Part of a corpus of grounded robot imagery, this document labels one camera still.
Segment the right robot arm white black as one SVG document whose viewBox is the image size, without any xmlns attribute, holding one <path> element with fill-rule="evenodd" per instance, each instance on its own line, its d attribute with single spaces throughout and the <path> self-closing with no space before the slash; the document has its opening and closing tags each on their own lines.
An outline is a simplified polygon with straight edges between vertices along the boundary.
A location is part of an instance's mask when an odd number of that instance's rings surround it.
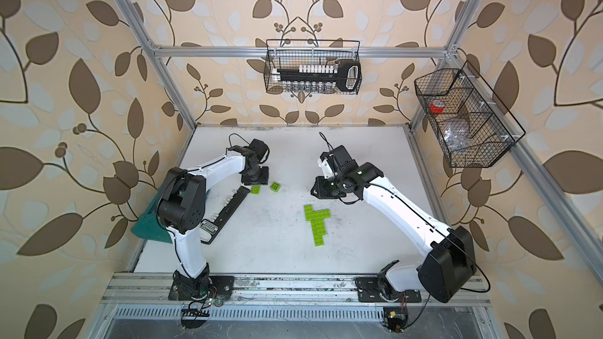
<svg viewBox="0 0 603 339">
<path fill-rule="evenodd" d="M 442 303 L 449 302 L 477 271 L 471 234 L 452 229 L 422 210 L 395 188 L 385 174 L 371 163 L 358 166 L 351 161 L 335 166 L 319 161 L 322 175 L 311 194 L 318 199 L 340 199 L 349 193 L 375 207 L 411 240 L 424 256 L 414 265 L 392 261 L 378 273 L 382 298 L 394 301 L 407 290 L 425 290 Z"/>
</svg>

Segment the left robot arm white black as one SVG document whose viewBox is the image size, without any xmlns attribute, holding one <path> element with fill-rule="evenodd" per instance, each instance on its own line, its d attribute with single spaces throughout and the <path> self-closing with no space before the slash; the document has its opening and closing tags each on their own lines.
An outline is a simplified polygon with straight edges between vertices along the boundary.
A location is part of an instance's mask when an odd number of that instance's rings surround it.
<svg viewBox="0 0 603 339">
<path fill-rule="evenodd" d="M 251 187 L 267 185 L 269 168 L 264 165 L 269 146 L 258 139 L 233 145 L 225 154 L 193 169 L 170 169 L 155 205 L 157 221 L 165 227 L 174 244 L 179 265 L 174 282 L 201 294 L 210 289 L 210 266 L 202 245 L 209 245 L 224 228 Z M 214 220 L 205 218 L 207 193 L 223 180 L 239 175 L 241 185 Z"/>
</svg>

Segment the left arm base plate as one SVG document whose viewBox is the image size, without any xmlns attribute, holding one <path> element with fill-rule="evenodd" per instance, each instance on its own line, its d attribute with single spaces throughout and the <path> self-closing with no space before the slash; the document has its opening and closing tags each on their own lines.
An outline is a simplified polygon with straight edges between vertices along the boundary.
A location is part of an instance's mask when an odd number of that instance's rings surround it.
<svg viewBox="0 0 603 339">
<path fill-rule="evenodd" d="M 232 296 L 234 276 L 199 276 L 190 279 L 176 272 L 168 294 L 169 301 L 199 301 L 218 298 L 227 301 Z"/>
</svg>

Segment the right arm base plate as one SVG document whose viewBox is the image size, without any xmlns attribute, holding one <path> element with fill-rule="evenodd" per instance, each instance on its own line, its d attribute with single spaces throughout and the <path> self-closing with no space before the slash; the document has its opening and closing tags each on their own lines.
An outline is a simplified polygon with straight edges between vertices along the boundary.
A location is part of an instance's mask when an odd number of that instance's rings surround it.
<svg viewBox="0 0 603 339">
<path fill-rule="evenodd" d="M 378 276 L 357 277 L 354 279 L 358 300 L 363 303 L 420 303 L 418 290 L 396 291 L 388 282 Z"/>
</svg>

